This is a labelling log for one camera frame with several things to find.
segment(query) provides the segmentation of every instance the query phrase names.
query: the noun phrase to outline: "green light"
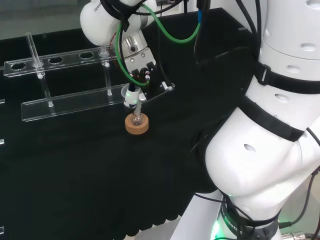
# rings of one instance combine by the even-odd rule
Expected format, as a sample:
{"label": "green light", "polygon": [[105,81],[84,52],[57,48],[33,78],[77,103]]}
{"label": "green light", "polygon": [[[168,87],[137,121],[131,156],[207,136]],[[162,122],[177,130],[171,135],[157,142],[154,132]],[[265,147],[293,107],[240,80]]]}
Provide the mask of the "green light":
{"label": "green light", "polygon": [[223,238],[225,235],[219,225],[218,220],[214,222],[212,231],[211,231],[211,236],[210,240],[215,240],[216,238]]}
{"label": "green light", "polygon": [[215,221],[212,227],[210,240],[215,240],[217,238],[219,231],[220,231],[220,225],[218,221]]}

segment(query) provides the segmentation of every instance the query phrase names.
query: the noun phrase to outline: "cork base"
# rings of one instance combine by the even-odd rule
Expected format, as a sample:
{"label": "cork base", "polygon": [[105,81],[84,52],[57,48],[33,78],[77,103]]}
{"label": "cork base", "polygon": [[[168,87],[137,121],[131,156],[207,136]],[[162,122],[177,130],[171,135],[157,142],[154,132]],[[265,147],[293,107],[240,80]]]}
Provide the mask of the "cork base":
{"label": "cork base", "polygon": [[144,134],[148,129],[149,129],[149,118],[147,117],[147,115],[141,113],[143,115],[143,119],[144,119],[144,123],[140,124],[139,126],[135,126],[130,122],[130,117],[132,114],[129,114],[126,118],[125,118],[125,129],[133,134],[133,135],[140,135],[140,134]]}

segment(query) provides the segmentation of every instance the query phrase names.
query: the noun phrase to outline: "cable connector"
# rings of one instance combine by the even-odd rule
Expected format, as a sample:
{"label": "cable connector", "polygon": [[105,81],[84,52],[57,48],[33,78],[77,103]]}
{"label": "cable connector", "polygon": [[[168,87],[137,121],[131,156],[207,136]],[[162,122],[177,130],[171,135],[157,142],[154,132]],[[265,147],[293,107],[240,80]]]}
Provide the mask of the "cable connector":
{"label": "cable connector", "polygon": [[198,23],[201,24],[201,20],[202,20],[202,11],[199,9],[198,10]]}
{"label": "cable connector", "polygon": [[288,228],[291,227],[293,224],[290,221],[286,221],[286,222],[280,222],[279,223],[279,229],[284,229],[284,228]]}

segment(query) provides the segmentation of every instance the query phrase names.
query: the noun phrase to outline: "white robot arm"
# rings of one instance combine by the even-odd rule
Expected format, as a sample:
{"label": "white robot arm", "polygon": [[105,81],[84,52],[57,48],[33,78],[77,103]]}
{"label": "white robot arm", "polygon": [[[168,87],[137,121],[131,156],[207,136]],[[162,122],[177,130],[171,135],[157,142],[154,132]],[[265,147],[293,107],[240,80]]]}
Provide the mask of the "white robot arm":
{"label": "white robot arm", "polygon": [[[140,2],[121,1],[130,6]],[[255,76],[240,106],[206,148],[206,167],[214,184],[229,196],[238,215],[260,223],[255,229],[249,227],[255,233],[250,239],[282,239],[278,213],[292,192],[320,166],[320,147],[306,131],[311,126],[320,136],[317,2],[267,0]],[[155,10],[154,0],[146,4]],[[87,4],[80,19],[86,37],[99,46],[110,43],[120,22],[99,0]],[[132,15],[128,21],[126,34],[130,35],[153,19]],[[225,211],[228,209],[222,207],[218,219],[223,234],[215,237],[241,237],[243,229],[232,225],[235,220]]]}
{"label": "white robot arm", "polygon": [[[121,0],[121,2],[128,6],[135,6],[140,0]],[[157,8],[155,0],[147,0],[145,4],[153,11]],[[146,10],[140,7],[138,12],[145,13]],[[125,34],[135,34],[152,23],[153,20],[152,16],[133,14],[128,19],[130,25]],[[106,47],[110,44],[113,35],[116,33],[120,20],[109,15],[100,0],[91,0],[91,2],[84,6],[80,14],[80,23],[85,36],[93,44]]]}

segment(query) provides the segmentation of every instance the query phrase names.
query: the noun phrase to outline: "rack hole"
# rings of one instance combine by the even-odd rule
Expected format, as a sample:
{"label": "rack hole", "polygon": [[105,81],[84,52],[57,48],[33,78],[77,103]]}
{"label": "rack hole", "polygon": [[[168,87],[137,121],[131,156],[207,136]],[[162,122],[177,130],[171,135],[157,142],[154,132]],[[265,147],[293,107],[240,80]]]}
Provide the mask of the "rack hole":
{"label": "rack hole", "polygon": [[312,52],[312,51],[316,50],[317,46],[313,43],[306,42],[306,43],[300,44],[300,47],[305,51]]}
{"label": "rack hole", "polygon": [[25,67],[26,67],[26,64],[24,62],[18,62],[16,64],[11,65],[11,69],[15,71],[24,69]]}
{"label": "rack hole", "polygon": [[300,67],[298,67],[298,66],[294,66],[294,65],[287,65],[286,66],[286,69],[289,71],[289,72],[291,72],[291,73],[293,73],[293,74],[297,74],[297,73],[300,73]]}
{"label": "rack hole", "polygon": [[93,52],[84,52],[80,54],[81,59],[91,59],[93,56]]}
{"label": "rack hole", "polygon": [[255,148],[249,144],[245,144],[244,148],[247,149],[250,152],[256,152]]}
{"label": "rack hole", "polygon": [[320,10],[320,0],[307,0],[305,4],[312,9]]}
{"label": "rack hole", "polygon": [[286,102],[288,102],[289,101],[289,98],[287,97],[287,96],[285,96],[285,95],[282,95],[282,94],[275,94],[274,95],[275,96],[275,98],[277,99],[277,100],[279,100],[280,102],[283,102],[283,103],[286,103]]}
{"label": "rack hole", "polygon": [[49,63],[53,64],[53,65],[56,65],[56,64],[59,64],[63,61],[64,59],[61,57],[61,56],[58,56],[58,57],[53,57],[53,58],[50,58],[49,59]]}

